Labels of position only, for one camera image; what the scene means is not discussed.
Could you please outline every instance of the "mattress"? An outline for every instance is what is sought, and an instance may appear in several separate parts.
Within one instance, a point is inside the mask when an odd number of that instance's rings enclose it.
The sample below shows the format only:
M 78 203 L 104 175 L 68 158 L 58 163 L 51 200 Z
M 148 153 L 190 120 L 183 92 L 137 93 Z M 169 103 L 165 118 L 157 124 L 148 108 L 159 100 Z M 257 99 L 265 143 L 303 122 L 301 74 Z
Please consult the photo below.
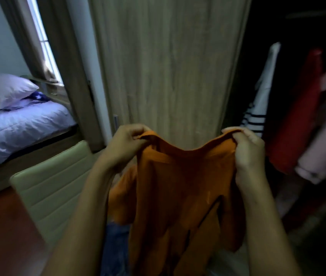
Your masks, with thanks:
M 75 124 L 69 111 L 55 102 L 0 111 L 0 164 L 12 153 Z

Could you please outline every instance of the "beige chair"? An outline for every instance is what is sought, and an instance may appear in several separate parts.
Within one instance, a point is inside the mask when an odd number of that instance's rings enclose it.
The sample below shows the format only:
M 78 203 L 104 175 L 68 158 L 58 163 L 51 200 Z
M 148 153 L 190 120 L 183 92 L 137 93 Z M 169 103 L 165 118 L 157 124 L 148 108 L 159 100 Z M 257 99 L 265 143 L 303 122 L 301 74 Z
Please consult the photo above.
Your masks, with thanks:
M 95 159 L 83 140 L 10 178 L 50 248 L 62 236 Z

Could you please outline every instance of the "orange t-shirt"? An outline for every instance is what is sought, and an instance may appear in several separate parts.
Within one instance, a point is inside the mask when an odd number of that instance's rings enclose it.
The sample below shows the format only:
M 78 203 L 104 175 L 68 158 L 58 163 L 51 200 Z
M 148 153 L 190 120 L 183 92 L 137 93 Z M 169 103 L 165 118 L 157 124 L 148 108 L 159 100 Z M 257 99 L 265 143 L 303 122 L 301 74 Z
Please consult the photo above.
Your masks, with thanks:
M 132 224 L 132 275 L 203 275 L 219 245 L 237 250 L 245 214 L 234 183 L 232 133 L 184 151 L 154 137 L 109 194 L 108 211 L 118 224 Z

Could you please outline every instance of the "right hand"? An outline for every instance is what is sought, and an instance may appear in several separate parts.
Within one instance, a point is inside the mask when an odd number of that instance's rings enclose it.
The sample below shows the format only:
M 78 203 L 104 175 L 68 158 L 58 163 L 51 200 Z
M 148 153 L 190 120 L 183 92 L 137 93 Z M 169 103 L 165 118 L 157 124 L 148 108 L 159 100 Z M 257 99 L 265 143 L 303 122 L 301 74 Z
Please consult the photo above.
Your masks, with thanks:
M 265 176 L 265 143 L 253 131 L 243 127 L 229 127 L 222 130 L 238 129 L 242 132 L 233 134 L 237 142 L 235 152 L 236 184 L 241 192 L 253 192 L 264 186 Z

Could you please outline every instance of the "door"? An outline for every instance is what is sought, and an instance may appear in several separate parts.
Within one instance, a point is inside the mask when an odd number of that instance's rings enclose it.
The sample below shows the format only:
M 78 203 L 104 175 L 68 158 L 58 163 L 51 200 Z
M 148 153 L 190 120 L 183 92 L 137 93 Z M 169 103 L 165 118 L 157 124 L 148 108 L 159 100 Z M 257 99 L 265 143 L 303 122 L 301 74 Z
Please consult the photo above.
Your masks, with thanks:
M 111 111 L 182 149 L 219 135 L 251 0 L 90 0 Z

